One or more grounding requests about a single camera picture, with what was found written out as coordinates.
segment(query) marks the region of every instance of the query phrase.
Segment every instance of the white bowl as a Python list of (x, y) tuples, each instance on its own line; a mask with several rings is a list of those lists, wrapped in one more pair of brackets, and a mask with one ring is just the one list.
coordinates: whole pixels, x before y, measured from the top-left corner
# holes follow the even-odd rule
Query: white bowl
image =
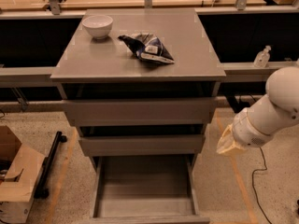
[(112, 29), (113, 19), (105, 15), (95, 15), (84, 19), (82, 24), (93, 38), (104, 39)]

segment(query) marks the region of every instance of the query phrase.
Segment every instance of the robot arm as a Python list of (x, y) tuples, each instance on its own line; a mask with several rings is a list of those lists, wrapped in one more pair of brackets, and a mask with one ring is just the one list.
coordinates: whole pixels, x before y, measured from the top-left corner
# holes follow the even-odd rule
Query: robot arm
[(266, 95), (243, 109), (224, 131), (217, 152), (232, 155), (261, 147), (279, 130), (299, 124), (299, 68), (277, 70), (266, 82)]

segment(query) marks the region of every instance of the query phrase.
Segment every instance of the bottle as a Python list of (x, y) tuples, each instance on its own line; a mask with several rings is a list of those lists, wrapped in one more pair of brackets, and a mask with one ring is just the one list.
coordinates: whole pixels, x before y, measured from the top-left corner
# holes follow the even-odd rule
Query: bottle
[(253, 65), (255, 67), (260, 67), (260, 68), (264, 68), (267, 66), (267, 63), (269, 62), (270, 59), (270, 54), (269, 54), (269, 50), (271, 50), (270, 46), (265, 46), (263, 51), (260, 51), (255, 60)]

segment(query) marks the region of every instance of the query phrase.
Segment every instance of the open box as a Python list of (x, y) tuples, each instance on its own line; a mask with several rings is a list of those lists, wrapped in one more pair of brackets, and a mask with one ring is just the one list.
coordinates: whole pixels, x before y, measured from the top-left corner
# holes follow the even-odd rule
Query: open box
[(1, 221), (26, 222), (44, 159), (43, 154), (22, 144), (8, 126), (0, 126), (0, 160), (9, 165), (0, 184)]

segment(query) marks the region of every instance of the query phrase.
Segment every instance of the concrete floor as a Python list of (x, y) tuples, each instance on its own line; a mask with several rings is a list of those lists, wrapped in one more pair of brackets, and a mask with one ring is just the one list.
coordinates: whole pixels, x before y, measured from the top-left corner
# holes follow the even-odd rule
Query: concrete floor
[[(235, 158), (215, 152), (223, 128), (234, 115), (230, 108), (218, 108), (206, 129), (206, 143), (193, 170), (201, 216), (219, 224), (268, 223), (251, 186), (252, 171), (263, 168), (260, 150), (251, 149)], [(64, 113), (12, 112), (0, 119), (0, 125), (7, 125), (23, 143), (46, 156), (57, 131), (68, 137), (67, 143), (59, 145), (50, 172), (50, 196), (34, 201), (26, 223), (69, 224), (88, 219), (95, 173)], [(285, 129), (263, 147), (268, 171), (255, 177), (263, 210), (275, 224), (299, 223), (298, 132), (299, 126)]]

